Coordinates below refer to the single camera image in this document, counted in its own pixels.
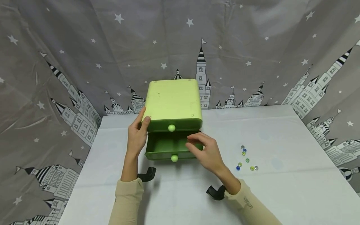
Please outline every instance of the hand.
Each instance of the hand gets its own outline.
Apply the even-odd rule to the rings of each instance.
[[[144,106],[138,114],[138,117],[136,117],[134,122],[129,126],[126,154],[138,156],[145,146],[147,129],[150,124],[150,117],[148,116],[145,117],[141,124],[141,119],[144,116],[145,110],[146,108]]]
[[[201,143],[205,146],[205,148],[201,151],[194,146],[195,143]],[[205,169],[209,170],[216,176],[227,169],[222,161],[216,140],[208,135],[202,132],[189,135],[188,142],[185,146],[195,155]]]

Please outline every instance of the fabric backdrop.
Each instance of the fabric backdrop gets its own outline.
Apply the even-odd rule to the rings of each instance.
[[[0,224],[57,224],[101,117],[153,80],[197,79],[203,109],[290,104],[360,192],[359,1],[0,3]]]

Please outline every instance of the person's right hand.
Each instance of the person's right hand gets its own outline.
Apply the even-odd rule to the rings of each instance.
[[[201,151],[194,146],[195,143],[201,143],[205,148]],[[227,169],[222,161],[219,147],[214,138],[202,132],[191,134],[188,136],[188,142],[185,146],[195,155],[201,165],[213,174],[218,175]]]

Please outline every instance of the beige sleeve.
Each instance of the beige sleeve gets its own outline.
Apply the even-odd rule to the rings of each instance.
[[[137,225],[143,193],[144,186],[140,178],[131,182],[118,180],[109,225]]]
[[[281,225],[280,221],[251,193],[244,180],[239,180],[241,189],[236,195],[225,191],[229,204],[244,216],[249,225]]]

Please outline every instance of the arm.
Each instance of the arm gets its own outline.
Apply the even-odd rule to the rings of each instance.
[[[138,178],[138,157],[145,146],[150,124],[150,118],[146,117],[140,125],[144,112],[145,107],[129,126],[124,166],[116,185],[109,225],[137,225],[138,209],[144,193],[143,182]]]
[[[202,143],[200,151],[193,144]],[[225,196],[230,205],[241,213],[249,225],[281,225],[280,221],[250,192],[243,180],[238,180],[225,166],[216,140],[200,132],[188,136],[186,147],[201,165],[215,174],[226,188]]]

